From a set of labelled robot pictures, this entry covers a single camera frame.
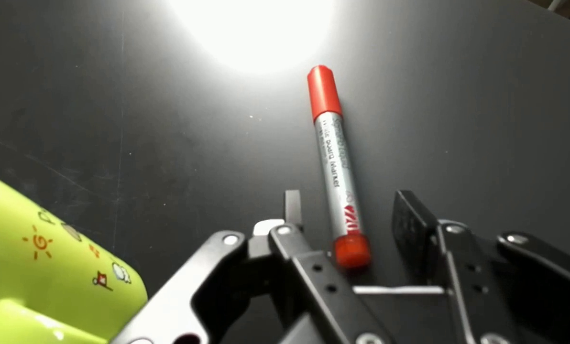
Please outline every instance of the dark gray surface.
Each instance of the dark gray surface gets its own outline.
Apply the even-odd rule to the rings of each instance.
[[[310,243],[329,249],[316,64],[337,75],[375,276],[403,276],[396,188],[484,240],[532,232],[570,253],[568,22],[518,0],[348,0],[306,50],[254,37],[298,33],[304,6],[224,8],[199,24],[256,31],[218,56],[176,4],[0,3],[0,176],[130,261],[151,293],[212,232],[281,217],[289,188]],[[249,69],[245,56],[283,62]]]

